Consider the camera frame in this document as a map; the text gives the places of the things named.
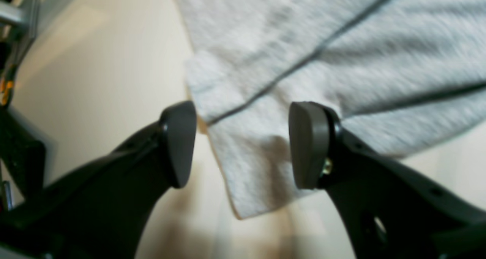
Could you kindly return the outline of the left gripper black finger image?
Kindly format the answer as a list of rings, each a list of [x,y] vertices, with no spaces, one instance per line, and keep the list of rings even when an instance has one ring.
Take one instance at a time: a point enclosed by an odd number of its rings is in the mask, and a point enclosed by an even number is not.
[[[327,192],[356,258],[485,258],[484,210],[379,155],[327,106],[292,102],[288,124],[297,188]]]

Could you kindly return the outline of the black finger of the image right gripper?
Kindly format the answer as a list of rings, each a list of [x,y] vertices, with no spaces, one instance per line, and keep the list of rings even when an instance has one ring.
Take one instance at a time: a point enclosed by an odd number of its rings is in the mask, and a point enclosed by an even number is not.
[[[186,186],[197,115],[173,104],[110,154],[1,214],[2,259],[133,259],[158,200]]]

